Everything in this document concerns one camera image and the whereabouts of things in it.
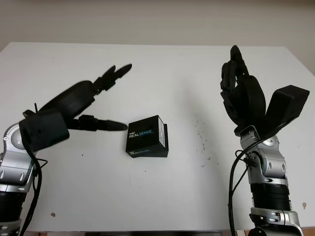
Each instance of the black cable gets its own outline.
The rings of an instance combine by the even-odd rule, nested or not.
[[[45,160],[45,159],[37,158],[37,160],[38,160],[38,161],[44,161],[44,162],[45,162],[44,164],[42,164],[42,165],[40,166],[41,169],[42,169],[45,165],[47,165],[47,163],[48,163],[48,161]],[[33,180],[32,180],[32,186],[33,186],[34,192],[35,192],[35,190],[36,190],[36,188],[35,188],[35,177],[36,177],[36,176],[37,176],[37,175],[34,175]]]
[[[37,181],[37,188],[35,188],[35,181],[33,180],[33,188],[34,188],[34,196],[33,196],[33,200],[31,202],[31,206],[30,206],[30,209],[29,209],[29,212],[25,218],[25,222],[24,222],[24,225],[21,229],[21,233],[20,233],[20,236],[23,236],[27,227],[29,226],[31,220],[32,220],[32,217],[33,217],[33,213],[34,213],[34,210],[35,210],[35,207],[37,205],[37,201],[38,201],[38,197],[39,197],[39,192],[40,192],[40,187],[41,187],[41,182],[42,182],[42,172],[41,172],[41,166],[38,162],[38,160],[36,159],[34,153],[32,152],[32,150],[30,149],[30,147],[28,145],[26,145],[26,143],[24,144],[23,143],[23,146],[26,150],[26,152],[28,153],[28,155],[31,157],[35,167],[36,167],[36,171],[37,171],[37,176],[38,176],[38,181]]]
[[[247,154],[249,150],[251,150],[254,146],[262,143],[264,140],[257,141],[251,145],[249,145],[246,149],[241,151],[239,155],[237,155],[237,151],[235,154],[237,155],[236,159],[233,162],[233,165],[231,167],[231,172],[230,172],[230,181],[229,181],[229,191],[228,191],[228,220],[230,224],[230,230],[232,236],[235,236],[235,227],[234,227],[234,218],[233,218],[233,178],[234,178],[234,171],[237,163],[239,160],[244,156],[244,154]]]
[[[241,175],[240,179],[238,180],[238,182],[236,183],[236,185],[235,185],[234,188],[233,188],[232,194],[234,194],[235,189],[237,188],[237,186],[238,186],[238,185],[240,184],[240,182],[242,181],[242,179],[243,179],[244,175],[246,174],[248,168],[249,168],[249,165],[246,165],[246,168],[245,168],[243,174]]]
[[[47,160],[45,160],[45,159],[40,159],[40,158],[37,158],[37,160],[39,160],[39,161],[44,161],[45,163],[44,164],[42,164],[41,166],[40,166],[40,168],[42,169],[44,166],[46,166],[47,165],[47,163],[48,163],[48,161]]]

